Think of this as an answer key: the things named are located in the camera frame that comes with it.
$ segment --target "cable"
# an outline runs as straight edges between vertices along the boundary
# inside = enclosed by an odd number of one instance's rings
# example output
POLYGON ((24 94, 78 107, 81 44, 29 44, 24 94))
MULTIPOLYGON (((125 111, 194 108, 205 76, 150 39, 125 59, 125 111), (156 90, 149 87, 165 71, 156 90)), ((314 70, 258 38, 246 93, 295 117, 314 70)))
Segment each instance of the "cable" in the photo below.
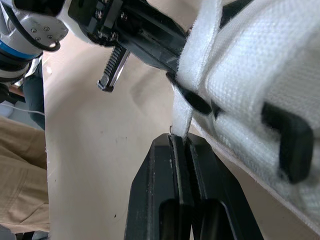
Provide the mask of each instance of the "cable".
POLYGON ((8 15, 10 21, 13 23, 15 28, 19 31, 19 33, 33 46, 35 46, 38 49, 48 51, 48 52, 56 52, 60 49, 60 42, 56 41, 55 46, 49 47, 46 45, 41 44, 37 40, 35 40, 26 30, 25 28, 21 25, 20 21, 18 20, 17 16, 15 15, 14 11, 7 5, 3 4, 3 8, 8 15))
POLYGON ((45 116, 45 114, 43 112, 40 112, 40 111, 25 110, 25 109, 21 109, 21 108, 18 108, 18 107, 15 107, 15 106, 11 106, 11 105, 8 105, 8 104, 4 104, 4 103, 0 103, 0 105, 6 106, 6 107, 10 107, 10 108, 13 108, 13 109, 17 109, 17 110, 20 110, 20 111, 23 111, 23 112, 27 112, 27 113, 40 114, 42 116, 45 116))

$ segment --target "jeans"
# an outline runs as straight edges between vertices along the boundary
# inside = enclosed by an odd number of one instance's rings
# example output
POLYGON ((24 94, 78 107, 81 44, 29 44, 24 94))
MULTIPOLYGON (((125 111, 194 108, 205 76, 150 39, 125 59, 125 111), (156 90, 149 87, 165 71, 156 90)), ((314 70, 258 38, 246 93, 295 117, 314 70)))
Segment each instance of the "jeans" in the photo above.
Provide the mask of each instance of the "jeans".
MULTIPOLYGON (((34 74, 23 81, 23 94, 29 110, 45 113, 42 62, 39 63, 34 74)), ((40 128, 45 130, 45 116, 35 112, 30 112, 29 115, 40 128)))

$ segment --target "white textile strap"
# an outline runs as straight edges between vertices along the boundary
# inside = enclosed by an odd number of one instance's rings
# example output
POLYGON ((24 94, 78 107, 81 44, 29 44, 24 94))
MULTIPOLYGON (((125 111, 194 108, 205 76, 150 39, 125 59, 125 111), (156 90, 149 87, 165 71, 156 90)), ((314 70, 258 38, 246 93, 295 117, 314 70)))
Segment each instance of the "white textile strap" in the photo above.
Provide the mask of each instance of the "white textile strap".
MULTIPOLYGON (((222 0, 202 2, 198 18, 179 60, 177 81, 197 92, 204 79, 209 58, 219 30, 222 0)), ((189 131, 193 110, 177 89, 174 89, 172 133, 185 136, 189 131)))

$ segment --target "black clamp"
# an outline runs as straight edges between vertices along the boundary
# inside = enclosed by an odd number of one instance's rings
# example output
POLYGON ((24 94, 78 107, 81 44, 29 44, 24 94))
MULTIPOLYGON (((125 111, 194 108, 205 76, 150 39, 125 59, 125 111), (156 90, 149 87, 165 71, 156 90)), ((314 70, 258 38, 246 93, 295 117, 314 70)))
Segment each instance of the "black clamp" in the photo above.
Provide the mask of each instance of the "black clamp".
POLYGON ((201 137, 156 138, 130 192, 125 240, 262 240, 237 179, 201 137))

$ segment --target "khaki pants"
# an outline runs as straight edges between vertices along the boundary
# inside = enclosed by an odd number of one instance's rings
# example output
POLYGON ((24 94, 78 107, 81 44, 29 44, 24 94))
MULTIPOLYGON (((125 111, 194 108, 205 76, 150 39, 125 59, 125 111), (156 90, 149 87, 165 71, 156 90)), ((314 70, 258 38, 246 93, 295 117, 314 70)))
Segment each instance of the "khaki pants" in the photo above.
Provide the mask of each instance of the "khaki pants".
POLYGON ((0 225, 49 231, 45 133, 0 117, 0 225))

